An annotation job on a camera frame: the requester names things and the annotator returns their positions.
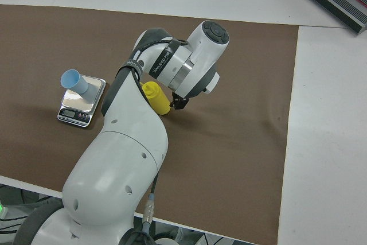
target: yellow plastic container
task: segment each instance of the yellow plastic container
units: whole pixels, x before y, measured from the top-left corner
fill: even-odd
[[[165,115],[171,110],[170,102],[158,83],[148,81],[142,85],[142,88],[151,108],[153,108],[157,114]]]

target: light blue plastic cup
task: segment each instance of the light blue plastic cup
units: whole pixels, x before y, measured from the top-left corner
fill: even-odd
[[[83,94],[88,89],[88,83],[75,69],[67,70],[61,76],[61,85],[78,94]]]

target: white tabletop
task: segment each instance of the white tabletop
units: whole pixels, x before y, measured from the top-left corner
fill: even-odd
[[[0,3],[301,25],[278,244],[364,244],[367,240],[367,32],[356,36],[312,0]],[[0,177],[0,182],[60,196],[55,191],[4,177]]]

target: brown paper sheet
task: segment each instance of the brown paper sheet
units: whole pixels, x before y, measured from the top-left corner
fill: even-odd
[[[112,83],[144,30],[186,39],[201,21],[0,5],[0,175],[61,190],[103,125],[100,112],[86,129],[56,119],[62,73],[75,68]],[[155,215],[276,244],[298,27],[218,22],[231,39],[217,63],[218,86],[162,118],[169,152]]]

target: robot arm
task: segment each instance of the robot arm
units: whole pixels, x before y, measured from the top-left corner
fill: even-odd
[[[120,244],[168,147],[165,127],[139,85],[142,73],[169,87],[176,99],[210,93],[219,79],[215,62],[228,42],[213,21],[201,23],[187,41],[161,28],[140,35],[104,98],[101,132],[63,187],[65,208],[42,221],[29,244]]]

